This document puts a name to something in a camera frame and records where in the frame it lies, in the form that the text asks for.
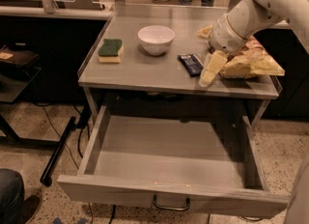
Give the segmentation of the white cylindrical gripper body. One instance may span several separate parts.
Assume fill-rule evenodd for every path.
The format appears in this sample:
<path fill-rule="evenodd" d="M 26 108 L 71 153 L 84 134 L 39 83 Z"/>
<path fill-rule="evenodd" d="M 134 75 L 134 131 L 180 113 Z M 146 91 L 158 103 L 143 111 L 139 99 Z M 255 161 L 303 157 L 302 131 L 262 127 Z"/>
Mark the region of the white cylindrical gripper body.
<path fill-rule="evenodd" d="M 250 36 L 249 16 L 224 14 L 211 28 L 210 47 L 226 53 L 239 50 Z"/>

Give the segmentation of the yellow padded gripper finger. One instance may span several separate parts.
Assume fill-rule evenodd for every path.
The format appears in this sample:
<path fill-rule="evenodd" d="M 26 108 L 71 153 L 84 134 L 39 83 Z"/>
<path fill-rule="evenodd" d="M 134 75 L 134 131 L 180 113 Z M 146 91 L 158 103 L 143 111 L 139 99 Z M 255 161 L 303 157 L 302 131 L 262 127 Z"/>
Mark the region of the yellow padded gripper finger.
<path fill-rule="evenodd" d="M 205 38 L 207 39 L 209 36 L 210 36 L 210 33 L 211 33 L 211 28 L 212 26 L 211 25 L 208 25 L 200 30 L 197 31 L 197 35 L 201 38 Z"/>
<path fill-rule="evenodd" d="M 202 87 L 210 85 L 227 61 L 227 54 L 221 50 L 215 50 L 213 53 L 208 53 L 205 59 L 204 68 L 200 75 L 199 85 Z"/>

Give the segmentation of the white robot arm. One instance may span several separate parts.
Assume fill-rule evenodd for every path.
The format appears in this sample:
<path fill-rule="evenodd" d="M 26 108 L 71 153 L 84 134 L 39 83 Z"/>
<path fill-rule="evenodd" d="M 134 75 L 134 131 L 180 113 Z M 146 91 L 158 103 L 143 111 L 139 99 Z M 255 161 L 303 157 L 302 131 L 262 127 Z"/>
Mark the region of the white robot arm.
<path fill-rule="evenodd" d="M 241 0 L 210 29 L 210 62 L 199 84 L 207 86 L 223 68 L 224 55 L 239 50 L 258 31 L 286 21 L 309 52 L 309 0 Z"/>

